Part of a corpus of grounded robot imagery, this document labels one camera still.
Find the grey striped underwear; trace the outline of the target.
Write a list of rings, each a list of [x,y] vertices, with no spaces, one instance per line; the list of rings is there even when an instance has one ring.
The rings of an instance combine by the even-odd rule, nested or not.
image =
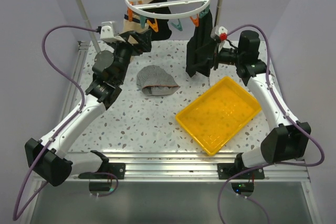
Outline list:
[[[137,74],[137,88],[147,96],[165,96],[175,93],[180,86],[163,68],[150,65]]]

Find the beige underwear navy trim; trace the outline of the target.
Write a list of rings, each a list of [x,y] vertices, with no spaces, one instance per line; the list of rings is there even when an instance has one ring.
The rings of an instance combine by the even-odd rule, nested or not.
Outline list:
[[[167,2],[167,0],[143,0],[137,2],[137,4],[152,4],[152,3],[161,3]],[[141,26],[140,16],[137,13],[132,12],[132,20],[128,17],[128,12],[124,15],[123,21],[123,30],[122,32],[126,31],[137,31],[142,32],[147,29],[153,28],[155,32],[158,32],[158,25],[157,19],[147,18],[144,24],[144,27]]]

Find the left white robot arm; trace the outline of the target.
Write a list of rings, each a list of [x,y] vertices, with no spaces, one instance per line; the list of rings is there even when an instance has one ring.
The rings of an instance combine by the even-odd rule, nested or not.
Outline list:
[[[97,53],[92,66],[93,81],[80,103],[45,136],[26,142],[28,166],[46,182],[59,186],[71,175],[107,176],[108,158],[98,151],[90,151],[78,161],[67,160],[66,156],[82,132],[118,98],[131,57],[151,51],[151,34],[150,29],[141,33],[127,31],[117,39],[106,39],[105,43],[114,51]]]

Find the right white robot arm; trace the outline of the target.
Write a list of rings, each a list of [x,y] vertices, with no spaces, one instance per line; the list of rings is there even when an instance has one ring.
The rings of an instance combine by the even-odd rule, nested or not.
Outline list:
[[[253,167],[302,158],[308,144],[306,134],[311,133],[311,127],[307,122],[300,122],[283,99],[277,97],[267,65],[259,59],[258,33],[242,31],[235,49],[219,49],[227,39],[227,30],[222,26],[213,28],[211,38],[214,68],[220,63],[236,67],[237,75],[261,105],[270,128],[260,147],[239,153],[234,164],[225,171],[231,176],[246,178]]]

